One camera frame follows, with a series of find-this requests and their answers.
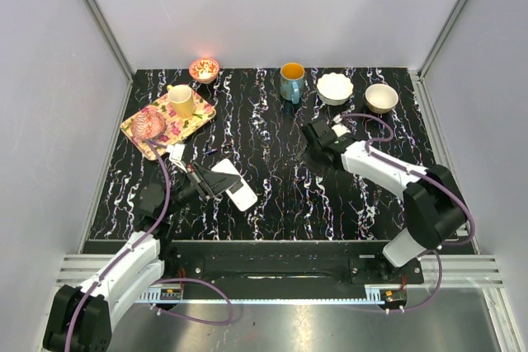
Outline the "AAA battery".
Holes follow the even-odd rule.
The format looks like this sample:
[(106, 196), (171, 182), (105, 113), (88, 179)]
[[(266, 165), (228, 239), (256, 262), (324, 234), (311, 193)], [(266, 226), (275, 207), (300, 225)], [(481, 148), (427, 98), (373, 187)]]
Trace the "AAA battery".
[(215, 153), (217, 153), (217, 152), (218, 152), (218, 149), (217, 149), (217, 148), (213, 148), (213, 149), (211, 149), (211, 150), (206, 151), (206, 152), (205, 152), (205, 155), (206, 155), (206, 156), (209, 156), (209, 155), (213, 155), (213, 154), (215, 154)]

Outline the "white remote control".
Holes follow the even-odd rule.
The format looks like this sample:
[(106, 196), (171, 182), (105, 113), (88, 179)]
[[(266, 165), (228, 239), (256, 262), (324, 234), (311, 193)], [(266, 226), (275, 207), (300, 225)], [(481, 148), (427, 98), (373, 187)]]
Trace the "white remote control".
[(225, 194), (240, 212), (249, 210), (257, 202), (256, 193), (228, 158), (216, 163), (212, 171), (235, 176), (236, 181), (225, 191)]

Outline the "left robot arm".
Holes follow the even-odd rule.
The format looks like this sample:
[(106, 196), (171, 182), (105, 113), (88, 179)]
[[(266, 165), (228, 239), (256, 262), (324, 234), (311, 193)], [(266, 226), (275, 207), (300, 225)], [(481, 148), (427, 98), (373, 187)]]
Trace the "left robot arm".
[(170, 247), (169, 212), (194, 199), (233, 195), (246, 181), (228, 160), (210, 170), (196, 162), (186, 166), (176, 186), (169, 176), (139, 195), (143, 217), (129, 240), (94, 275), (78, 286), (64, 285), (55, 294), (43, 335), (48, 351), (105, 351), (120, 319), (152, 284), (176, 278), (179, 264)]

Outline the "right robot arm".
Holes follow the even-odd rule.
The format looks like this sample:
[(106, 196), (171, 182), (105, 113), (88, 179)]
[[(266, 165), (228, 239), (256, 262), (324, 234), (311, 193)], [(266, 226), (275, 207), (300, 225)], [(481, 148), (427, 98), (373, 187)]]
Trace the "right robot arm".
[(375, 273), (382, 281), (393, 283), (409, 261), (442, 246), (464, 224), (474, 223), (448, 168), (413, 165), (372, 147), (376, 141), (390, 141), (393, 132), (387, 138), (360, 140), (339, 118), (334, 124), (316, 119), (301, 132), (306, 141), (301, 158), (307, 167), (362, 176), (403, 201), (406, 227), (376, 258)]

